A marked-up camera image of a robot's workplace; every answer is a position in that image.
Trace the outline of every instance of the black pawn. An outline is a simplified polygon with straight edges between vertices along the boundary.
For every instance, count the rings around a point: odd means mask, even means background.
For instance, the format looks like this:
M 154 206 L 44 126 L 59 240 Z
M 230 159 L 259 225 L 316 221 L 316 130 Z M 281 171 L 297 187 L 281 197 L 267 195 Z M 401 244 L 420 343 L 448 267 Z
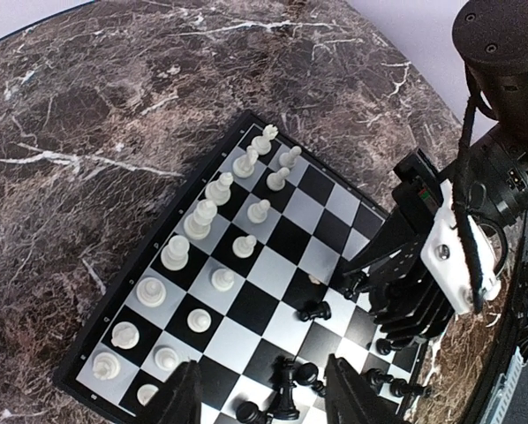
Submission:
M 328 320 L 331 317 L 331 307 L 326 301 L 319 302 L 314 307 L 299 311 L 299 319 L 303 322 L 312 320 L 313 318 L 322 318 Z
M 376 351 L 380 355 L 387 356 L 393 351 L 394 349 L 391 346 L 391 342 L 385 338 L 379 338 L 376 340 Z
M 366 371 L 366 380 L 371 386 L 377 387 L 387 382 L 393 382 L 394 376 L 384 373 L 379 368 L 370 368 Z
M 282 367 L 282 381 L 280 382 L 280 402 L 278 406 L 271 411 L 277 420 L 297 420 L 299 411 L 293 403 L 293 388 L 296 385 L 293 382 L 295 373 L 294 361 L 285 360 Z
M 307 362 L 296 371 L 296 382 L 300 386 L 311 386 L 311 389 L 319 395 L 320 398 L 327 396 L 325 383 L 319 378 L 319 369 L 312 362 Z
M 364 271 L 358 272 L 356 275 L 350 277 L 351 287 L 344 291 L 344 298 L 347 300 L 353 299 L 356 295 L 361 292 L 366 292 L 368 290 L 368 276 Z
M 415 397 L 421 396 L 428 398 L 431 396 L 431 388 L 429 386 L 422 386 L 420 384 L 409 384 L 403 378 L 396 378 L 390 385 L 389 391 L 397 398 L 402 398 L 406 395 L 413 395 Z
M 267 424 L 267 415 L 254 402 L 243 402 L 237 408 L 237 421 L 242 424 Z

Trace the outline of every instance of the brown marble surface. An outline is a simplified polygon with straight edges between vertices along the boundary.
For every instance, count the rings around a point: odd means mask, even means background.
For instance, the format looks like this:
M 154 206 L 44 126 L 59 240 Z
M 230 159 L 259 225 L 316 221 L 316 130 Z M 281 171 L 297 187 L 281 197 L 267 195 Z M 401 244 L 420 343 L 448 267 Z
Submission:
M 0 42 L 0 422 L 102 421 L 52 371 L 244 109 L 385 208 L 410 149 L 456 153 L 450 111 L 343 0 L 110 0 Z

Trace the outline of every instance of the white pawn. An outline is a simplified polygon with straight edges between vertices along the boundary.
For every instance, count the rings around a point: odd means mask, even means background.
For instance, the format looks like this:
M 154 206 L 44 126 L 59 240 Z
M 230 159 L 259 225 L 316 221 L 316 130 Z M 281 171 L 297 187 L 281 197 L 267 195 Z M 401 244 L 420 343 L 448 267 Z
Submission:
M 202 240 L 211 231 L 211 223 L 217 215 L 214 201 L 205 199 L 197 204 L 195 210 L 185 219 L 185 235 L 192 240 Z
M 204 309 L 193 309 L 187 315 L 187 325 L 191 331 L 203 333 L 211 326 L 211 315 Z
M 284 168 L 288 168 L 289 170 L 296 166 L 296 161 L 301 155 L 301 147 L 295 146 L 294 148 L 291 148 L 289 152 L 282 153 L 280 155 L 280 166 L 283 166 Z
M 215 202 L 215 205 L 222 206 L 230 199 L 230 185 L 233 182 L 230 172 L 224 172 L 219 179 L 212 181 L 205 187 L 205 197 Z
M 173 371 L 179 363 L 179 356 L 171 347 L 161 347 L 155 353 L 155 364 L 162 371 Z
M 232 171 L 239 178 L 248 178 L 254 173 L 254 164 L 258 161 L 258 152 L 252 146 L 246 148 L 246 154 L 235 159 Z
M 272 172 L 266 178 L 266 185 L 273 192 L 279 192 L 285 187 L 285 179 L 290 175 L 290 170 L 286 167 L 281 168 L 278 172 Z
M 130 322 L 120 322 L 111 332 L 111 344 L 121 349 L 132 349 L 139 342 L 140 334 Z
M 148 276 L 137 285 L 137 298 L 145 307 L 158 307 L 166 299 L 166 287 L 159 279 Z
M 254 137 L 250 144 L 260 156 L 266 155 L 270 153 L 272 149 L 272 143 L 270 141 L 275 139 L 276 135 L 278 135 L 278 129 L 273 125 L 266 125 L 264 131 L 262 131 L 262 135 Z
M 222 268 L 216 270 L 211 276 L 211 284 L 219 291 L 226 292 L 235 283 L 235 273 L 230 269 Z
M 98 380 L 111 380 L 121 372 L 121 363 L 113 353 L 101 352 L 94 358 L 92 371 Z
M 153 384 L 145 384 L 140 386 L 140 388 L 137 390 L 137 399 L 139 400 L 139 403 L 143 406 L 146 406 L 157 391 L 158 388 Z
M 253 203 L 248 207 L 248 211 L 246 212 L 248 220 L 251 223 L 263 223 L 266 221 L 266 218 L 268 218 L 269 209 L 270 201 L 267 201 L 266 199 Z
M 248 258 L 254 252 L 256 238 L 254 236 L 237 237 L 232 243 L 232 252 L 238 258 Z
M 160 253 L 162 265 L 170 271 L 183 269 L 189 260 L 190 241 L 184 236 L 174 236 Z

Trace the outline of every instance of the marble table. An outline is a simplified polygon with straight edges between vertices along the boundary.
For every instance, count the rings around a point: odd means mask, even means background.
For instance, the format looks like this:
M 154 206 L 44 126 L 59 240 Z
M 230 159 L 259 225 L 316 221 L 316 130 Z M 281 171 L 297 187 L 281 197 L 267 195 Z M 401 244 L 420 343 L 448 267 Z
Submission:
M 244 109 L 387 209 L 412 148 L 456 154 L 451 112 L 343 0 L 108 0 L 0 42 L 0 419 L 102 422 L 52 371 Z

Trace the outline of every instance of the chessboard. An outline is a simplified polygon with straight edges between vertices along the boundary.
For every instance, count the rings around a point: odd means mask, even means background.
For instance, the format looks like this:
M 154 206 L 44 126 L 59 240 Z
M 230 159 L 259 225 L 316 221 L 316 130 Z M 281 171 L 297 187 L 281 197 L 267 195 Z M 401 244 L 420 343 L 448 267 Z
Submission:
M 360 373 L 379 368 L 407 381 L 416 378 L 419 347 L 380 355 L 375 341 L 384 335 L 368 314 L 367 294 L 347 300 L 328 286 L 334 269 L 368 243 L 387 214 L 305 149 L 285 187 L 270 190 L 267 178 L 280 170 L 280 155 L 298 145 L 281 133 L 271 140 L 269 153 L 258 157 L 250 177 L 234 176 L 230 199 L 218 207 L 209 234 L 189 240 L 185 267 L 172 271 L 162 263 L 168 241 L 186 235 L 185 219 L 205 199 L 207 184 L 232 172 L 234 161 L 246 155 L 266 125 L 247 111 L 232 126 L 127 260 L 56 371 L 61 389 L 105 418 L 138 422 L 136 417 L 148 408 L 139 401 L 139 389 L 161 387 L 171 374 L 157 366 L 155 353 L 161 347 L 170 347 L 181 361 L 199 362 L 203 424 L 236 423 L 240 398 L 266 410 L 275 395 L 272 374 L 278 358 L 312 362 L 320 378 L 330 353 L 346 358 Z M 266 220 L 256 224 L 247 210 L 261 200 L 268 200 L 270 208 Z M 241 259 L 232 245 L 247 235 L 256 238 L 256 245 L 253 254 Z M 211 284 L 217 269 L 233 271 L 232 288 L 218 291 Z M 145 306 L 137 295 L 146 278 L 165 288 L 159 306 Z M 330 319 L 299 320 L 298 310 L 323 300 L 330 305 Z M 203 332 L 192 331 L 187 323 L 197 309 L 210 317 Z M 133 348 L 113 344 L 113 329 L 121 322 L 138 330 Z M 102 380 L 94 374 L 100 353 L 118 359 L 116 377 Z M 402 398 L 393 397 L 387 387 L 379 394 L 403 415 Z M 293 397 L 300 411 L 293 422 L 327 423 L 324 400 L 311 389 L 297 387 Z

